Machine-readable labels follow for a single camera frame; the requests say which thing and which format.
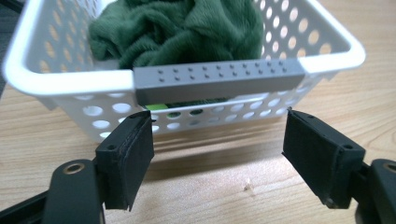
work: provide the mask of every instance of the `green object inside basket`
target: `green object inside basket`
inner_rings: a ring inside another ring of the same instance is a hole
[[[118,0],[89,27],[93,57],[121,69],[258,59],[262,38],[252,0]]]

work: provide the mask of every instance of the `wood grain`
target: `wood grain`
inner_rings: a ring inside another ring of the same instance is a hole
[[[319,83],[295,107],[396,161],[396,2],[320,1],[364,45],[367,60]],[[93,143],[66,114],[7,87],[0,102],[0,209],[48,188]],[[131,213],[107,223],[354,223],[356,203],[329,210],[280,155],[285,118],[155,138],[156,156]]]

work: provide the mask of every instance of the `black plastic part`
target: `black plastic part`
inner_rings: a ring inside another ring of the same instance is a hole
[[[0,212],[0,223],[38,224],[43,217],[48,192],[17,203]]]
[[[105,223],[92,161],[70,161],[54,171],[42,223]]]
[[[325,122],[289,110],[283,155],[329,208],[348,208],[349,179],[365,150]]]
[[[96,149],[97,169],[106,194],[106,209],[132,209],[154,147],[149,111],[126,118]]]
[[[396,162],[373,161],[368,183],[381,223],[396,223]]]

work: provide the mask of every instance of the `black mount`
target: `black mount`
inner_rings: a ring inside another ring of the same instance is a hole
[[[363,162],[365,150],[312,115],[289,110],[283,155],[329,208],[354,198],[358,223],[396,223],[396,162]]]

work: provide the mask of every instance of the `basket handle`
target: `basket handle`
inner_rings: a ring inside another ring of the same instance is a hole
[[[190,63],[136,67],[134,88],[140,105],[153,105],[287,91],[304,76],[296,59]]]

